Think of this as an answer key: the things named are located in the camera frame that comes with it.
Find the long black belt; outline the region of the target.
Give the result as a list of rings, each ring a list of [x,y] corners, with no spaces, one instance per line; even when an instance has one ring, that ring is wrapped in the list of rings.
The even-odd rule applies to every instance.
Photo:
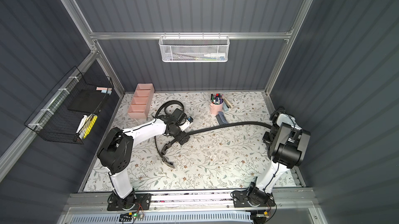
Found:
[[[224,129],[224,128],[228,128],[228,127],[240,126],[240,125],[257,125],[257,126],[265,127],[267,129],[271,129],[272,128],[271,124],[257,122],[257,121],[244,121],[244,122],[228,123],[228,124],[225,124],[225,125],[217,125],[217,126],[207,127],[207,128],[203,128],[203,129],[199,129],[199,130],[189,131],[189,132],[181,131],[181,133],[178,134],[176,138],[174,138],[172,141],[170,141],[169,143],[164,145],[161,150],[158,149],[158,145],[156,144],[156,138],[154,138],[156,150],[159,153],[159,156],[161,158],[163,158],[166,155],[166,151],[174,143],[176,143],[176,142],[179,143],[179,142],[181,142],[183,140],[187,140],[188,141],[190,139],[189,138],[190,135],[195,135],[195,134],[199,134],[199,133],[214,131],[214,130],[217,130],[217,129]]]

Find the black belt with end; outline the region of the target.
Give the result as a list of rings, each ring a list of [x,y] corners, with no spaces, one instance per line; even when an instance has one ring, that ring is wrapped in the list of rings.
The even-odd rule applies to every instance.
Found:
[[[181,107],[181,109],[175,108],[174,111],[171,114],[169,114],[167,113],[167,108],[172,105],[178,105],[179,107]],[[185,123],[187,118],[187,115],[185,114],[184,110],[185,107],[183,103],[178,100],[170,100],[161,105],[161,107],[155,113],[154,118],[160,119],[165,122],[166,130],[163,133],[164,136],[176,137],[182,132],[181,126]],[[159,150],[156,137],[154,138],[154,141],[155,141],[156,150],[159,156],[161,157],[162,162],[165,163],[170,168],[174,169],[175,165],[173,164],[173,162],[170,162],[165,156],[166,151],[174,144],[174,142],[167,143],[166,145],[164,145],[164,147],[161,150]]]

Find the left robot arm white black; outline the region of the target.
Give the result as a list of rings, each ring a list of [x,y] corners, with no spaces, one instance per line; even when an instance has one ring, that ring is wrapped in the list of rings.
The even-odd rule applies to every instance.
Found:
[[[97,158],[108,171],[114,195],[121,200],[135,195],[127,172],[134,148],[159,135],[181,137],[192,122],[192,117],[175,109],[170,115],[157,116],[154,120],[136,127],[112,128],[99,148]]]

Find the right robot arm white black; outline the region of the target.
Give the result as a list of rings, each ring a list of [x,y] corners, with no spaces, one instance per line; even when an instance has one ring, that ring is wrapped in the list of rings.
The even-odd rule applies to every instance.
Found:
[[[296,118],[282,106],[270,116],[270,121],[272,127],[267,134],[270,164],[248,188],[247,200],[251,206],[266,204],[281,176],[301,165],[311,137],[311,133],[300,127]]]

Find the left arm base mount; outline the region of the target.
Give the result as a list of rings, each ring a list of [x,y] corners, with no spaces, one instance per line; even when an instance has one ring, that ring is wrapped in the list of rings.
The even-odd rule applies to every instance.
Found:
[[[152,194],[131,193],[126,198],[120,198],[112,192],[107,200],[107,211],[146,211],[150,208]]]

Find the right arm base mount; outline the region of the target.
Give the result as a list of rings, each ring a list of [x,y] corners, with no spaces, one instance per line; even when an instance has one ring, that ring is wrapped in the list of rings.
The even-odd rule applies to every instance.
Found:
[[[248,190],[235,190],[230,193],[235,208],[243,207],[275,207],[274,198],[271,194],[263,191],[254,190],[251,193]]]

